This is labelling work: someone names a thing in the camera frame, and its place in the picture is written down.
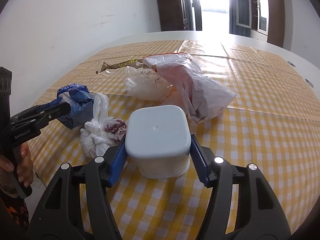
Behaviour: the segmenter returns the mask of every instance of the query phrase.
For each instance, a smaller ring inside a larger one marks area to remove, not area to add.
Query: table
[[[269,52],[235,45],[235,40],[241,45],[276,51],[296,67]],[[129,44],[136,41],[144,43]],[[110,44],[59,79],[37,103],[52,100],[61,86],[78,82],[92,92],[107,94],[109,115],[127,120],[134,110],[159,102],[129,97],[122,77],[96,75],[95,70],[104,60],[114,64],[178,51],[193,54],[205,74],[238,94],[217,118],[198,125],[189,122],[190,132],[196,134],[201,145],[232,164],[257,164],[274,189],[293,232],[320,194],[319,90],[317,86],[311,88],[295,69],[306,68],[303,75],[314,85],[320,70],[306,60],[274,45],[235,35],[220,43],[217,37],[205,37],[199,32],[150,33]],[[58,121],[44,128],[42,135],[30,142],[30,148],[35,169],[45,185],[63,162],[74,166],[89,161],[81,154],[79,128],[70,131]],[[228,232],[235,222],[236,186],[233,192]],[[124,239],[194,239],[210,194],[211,190],[197,179],[193,165],[178,178],[156,180],[143,177],[130,160],[120,183],[108,191]],[[81,201],[84,226],[90,230],[83,188]]]

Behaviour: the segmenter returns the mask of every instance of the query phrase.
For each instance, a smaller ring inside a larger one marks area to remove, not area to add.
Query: silver screw
[[[312,84],[308,79],[305,78],[304,80],[309,84],[310,87],[315,88],[315,87],[313,86],[313,84]]]
[[[249,164],[249,169],[250,169],[250,170],[255,171],[257,168],[258,168],[257,165],[255,165],[255,164],[253,164],[253,163],[250,163],[250,164]]]
[[[215,157],[215,158],[214,158],[214,161],[215,161],[216,163],[223,163],[223,159],[222,159],[221,157]]]
[[[287,61],[291,66],[293,66],[293,67],[296,67],[296,65],[295,64],[293,64],[291,61]]]
[[[95,161],[96,163],[102,163],[102,162],[104,161],[104,158],[101,157],[101,156],[99,156],[99,157],[96,157],[96,158],[94,159],[94,161]]]
[[[66,170],[67,168],[69,168],[69,163],[63,163],[62,165],[61,165],[61,169],[63,169],[63,170]]]

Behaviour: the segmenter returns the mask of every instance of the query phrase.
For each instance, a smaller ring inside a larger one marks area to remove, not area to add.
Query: blue plastic bag
[[[40,107],[40,112],[51,106],[62,102],[68,102],[71,111],[58,120],[70,130],[89,122],[93,118],[94,96],[90,94],[88,88],[80,84],[70,84],[58,90],[57,98],[50,103]]]

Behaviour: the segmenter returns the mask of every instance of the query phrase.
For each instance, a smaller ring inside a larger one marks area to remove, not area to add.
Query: translucent plastic bag
[[[236,94],[201,72],[188,53],[168,53],[145,57],[142,61],[176,87],[183,110],[193,122],[204,122],[222,113]]]
[[[141,100],[159,101],[170,91],[171,84],[148,68],[125,67],[124,84],[129,96]]]
[[[126,67],[121,67],[121,68],[117,68],[117,69],[106,69],[106,70],[102,71],[100,74],[108,76],[108,77],[115,77],[115,76],[126,77],[127,68],[129,68],[129,67],[126,66]]]
[[[118,144],[126,132],[123,120],[108,117],[109,99],[96,93],[93,103],[93,119],[81,129],[80,145],[87,157],[103,156],[106,150]]]

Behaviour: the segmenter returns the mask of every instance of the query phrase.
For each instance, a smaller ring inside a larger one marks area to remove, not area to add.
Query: hand
[[[17,174],[19,182],[23,182],[25,187],[31,185],[33,181],[33,162],[31,160],[31,153],[29,151],[28,143],[23,143],[20,146],[21,161],[17,166]],[[8,172],[14,170],[13,164],[4,155],[0,155],[0,169]]]

